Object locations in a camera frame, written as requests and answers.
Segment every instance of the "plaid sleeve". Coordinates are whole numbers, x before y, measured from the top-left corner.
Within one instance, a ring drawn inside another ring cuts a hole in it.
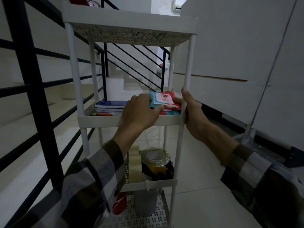
[[[304,187],[291,169],[239,145],[221,181],[262,227],[304,227]]]
[[[70,166],[63,183],[13,227],[98,227],[111,212],[124,183],[125,166],[113,140]]]

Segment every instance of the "notebook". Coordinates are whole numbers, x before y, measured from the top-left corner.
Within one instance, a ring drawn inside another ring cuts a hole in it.
[[[122,109],[126,106],[128,101],[99,101],[95,108],[107,108],[107,109]]]

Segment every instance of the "red object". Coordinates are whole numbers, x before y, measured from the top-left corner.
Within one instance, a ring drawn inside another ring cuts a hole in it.
[[[75,4],[75,5],[87,5],[89,6],[89,3],[87,0],[69,0],[70,3]]]
[[[175,97],[175,93],[173,91],[164,91],[164,92],[160,92],[161,94],[169,94],[171,96],[171,98]],[[173,105],[178,106],[178,108],[169,108],[165,106],[165,109],[172,109],[172,110],[181,110],[181,106],[178,103],[174,103]]]
[[[115,215],[119,215],[122,212],[124,212],[126,207],[127,207],[127,192],[122,192],[117,196],[116,201],[112,207],[112,212]]]

